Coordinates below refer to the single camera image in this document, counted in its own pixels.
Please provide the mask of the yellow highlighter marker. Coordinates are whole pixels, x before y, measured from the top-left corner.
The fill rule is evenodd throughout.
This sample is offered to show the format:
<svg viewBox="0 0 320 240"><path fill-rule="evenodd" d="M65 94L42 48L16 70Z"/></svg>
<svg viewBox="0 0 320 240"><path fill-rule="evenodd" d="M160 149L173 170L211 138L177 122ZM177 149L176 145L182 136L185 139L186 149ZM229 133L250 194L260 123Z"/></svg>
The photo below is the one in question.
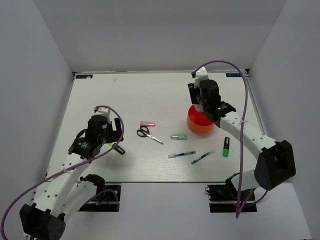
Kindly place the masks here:
<svg viewBox="0 0 320 240"><path fill-rule="evenodd" d="M126 153L126 151L125 151L122 147L120 147L119 145L116 145L115 142L109 143L108 145L109 145L111 148L115 145L114 150L115 150L117 153L121 154L122 156Z"/></svg>

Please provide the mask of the black handled scissors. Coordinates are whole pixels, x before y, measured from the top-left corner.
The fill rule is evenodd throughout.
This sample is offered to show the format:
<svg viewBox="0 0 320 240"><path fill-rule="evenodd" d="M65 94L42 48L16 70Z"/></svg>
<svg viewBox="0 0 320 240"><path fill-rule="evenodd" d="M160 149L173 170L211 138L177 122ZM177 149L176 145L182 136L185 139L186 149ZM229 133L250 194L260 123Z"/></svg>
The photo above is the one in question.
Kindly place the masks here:
<svg viewBox="0 0 320 240"><path fill-rule="evenodd" d="M150 131L147 126L140 126L139 129L136 131L137 135L141 138L150 138L154 140L155 142L163 145L164 143L160 141L158 138L154 137L153 135L150 134Z"/></svg>

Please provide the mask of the pink correction tape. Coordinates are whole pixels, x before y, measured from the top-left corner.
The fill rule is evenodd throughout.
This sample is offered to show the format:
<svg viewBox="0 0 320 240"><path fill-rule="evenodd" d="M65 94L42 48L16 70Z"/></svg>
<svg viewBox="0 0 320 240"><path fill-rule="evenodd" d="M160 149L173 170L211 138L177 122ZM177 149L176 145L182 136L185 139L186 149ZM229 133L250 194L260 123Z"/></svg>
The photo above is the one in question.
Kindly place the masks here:
<svg viewBox="0 0 320 240"><path fill-rule="evenodd" d="M156 124L154 122L150 122L150 121L140 121L140 126L145 126L148 128L153 128L156 126Z"/></svg>

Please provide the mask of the green highlighter marker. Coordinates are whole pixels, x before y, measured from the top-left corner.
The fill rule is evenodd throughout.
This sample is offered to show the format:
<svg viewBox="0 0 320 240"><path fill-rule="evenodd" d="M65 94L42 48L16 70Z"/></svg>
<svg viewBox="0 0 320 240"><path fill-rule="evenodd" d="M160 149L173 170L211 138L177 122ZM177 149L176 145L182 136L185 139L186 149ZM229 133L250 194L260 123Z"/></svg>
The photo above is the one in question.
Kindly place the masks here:
<svg viewBox="0 0 320 240"><path fill-rule="evenodd" d="M222 156L223 157L228 157L229 156L229 150L230 150L230 138L229 137L225 137L224 138L224 143L223 143Z"/></svg>

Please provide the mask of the pink glue bottle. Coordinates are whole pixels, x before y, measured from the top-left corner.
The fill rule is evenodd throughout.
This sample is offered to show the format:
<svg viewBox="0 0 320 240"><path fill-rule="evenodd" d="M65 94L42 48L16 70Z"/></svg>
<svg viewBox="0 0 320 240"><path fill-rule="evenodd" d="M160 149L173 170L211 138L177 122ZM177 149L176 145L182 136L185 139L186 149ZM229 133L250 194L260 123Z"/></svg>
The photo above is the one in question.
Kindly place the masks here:
<svg viewBox="0 0 320 240"><path fill-rule="evenodd" d="M195 104L194 106L197 112L199 113L204 112L204 109L200 104Z"/></svg>

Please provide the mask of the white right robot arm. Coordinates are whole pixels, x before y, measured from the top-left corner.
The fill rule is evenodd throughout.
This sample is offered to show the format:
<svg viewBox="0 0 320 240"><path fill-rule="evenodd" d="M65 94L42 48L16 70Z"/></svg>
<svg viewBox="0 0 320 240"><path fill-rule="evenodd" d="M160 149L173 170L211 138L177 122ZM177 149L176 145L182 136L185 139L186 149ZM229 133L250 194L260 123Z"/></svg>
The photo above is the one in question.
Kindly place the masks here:
<svg viewBox="0 0 320 240"><path fill-rule="evenodd" d="M253 170L227 178L220 195L236 200L245 191L259 187L270 191L296 175L292 145L268 137L244 122L232 105L221 100L216 81L201 80L199 86L189 83L188 90L191 102L200 105L208 120L241 141L257 161Z"/></svg>

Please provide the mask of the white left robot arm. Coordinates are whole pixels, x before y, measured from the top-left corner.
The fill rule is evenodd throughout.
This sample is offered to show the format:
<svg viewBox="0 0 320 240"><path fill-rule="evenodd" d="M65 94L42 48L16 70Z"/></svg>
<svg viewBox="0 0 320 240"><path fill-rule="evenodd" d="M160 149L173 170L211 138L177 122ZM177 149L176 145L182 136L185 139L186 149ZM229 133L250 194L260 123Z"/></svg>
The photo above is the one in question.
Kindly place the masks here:
<svg viewBox="0 0 320 240"><path fill-rule="evenodd" d="M123 121L117 117L115 126L107 115L93 115L87 128L80 131L68 149L61 171L51 176L42 194L19 211L22 228L32 239L59 240L71 216L93 200L105 199L103 177L96 174L83 176L83 172L98 158L105 144L116 147L123 140Z"/></svg>

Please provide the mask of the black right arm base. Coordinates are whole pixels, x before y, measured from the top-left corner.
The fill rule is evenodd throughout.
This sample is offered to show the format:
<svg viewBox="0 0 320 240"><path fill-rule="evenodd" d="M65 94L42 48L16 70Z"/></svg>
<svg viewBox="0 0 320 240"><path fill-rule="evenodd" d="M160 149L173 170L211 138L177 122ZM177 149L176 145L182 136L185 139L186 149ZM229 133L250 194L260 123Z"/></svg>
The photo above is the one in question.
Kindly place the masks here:
<svg viewBox="0 0 320 240"><path fill-rule="evenodd" d="M225 184L212 184L207 185L204 189L208 195L209 211L210 213L236 213L237 208L237 193L231 196L225 189ZM245 190L240 195L240 207L244 203L251 190ZM242 213L255 213L257 212L257 205L255 194L253 193L249 200L246 202L242 209Z"/></svg>

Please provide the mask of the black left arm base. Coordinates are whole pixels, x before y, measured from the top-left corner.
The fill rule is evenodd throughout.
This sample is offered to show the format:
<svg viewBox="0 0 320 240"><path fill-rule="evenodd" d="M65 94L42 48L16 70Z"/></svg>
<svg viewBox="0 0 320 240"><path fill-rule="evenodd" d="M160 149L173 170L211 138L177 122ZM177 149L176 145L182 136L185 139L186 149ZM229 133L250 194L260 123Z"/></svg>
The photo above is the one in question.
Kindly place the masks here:
<svg viewBox="0 0 320 240"><path fill-rule="evenodd" d="M108 191L101 193L98 197L84 204L79 212L93 213L117 213L120 210L121 185L106 185Z"/></svg>

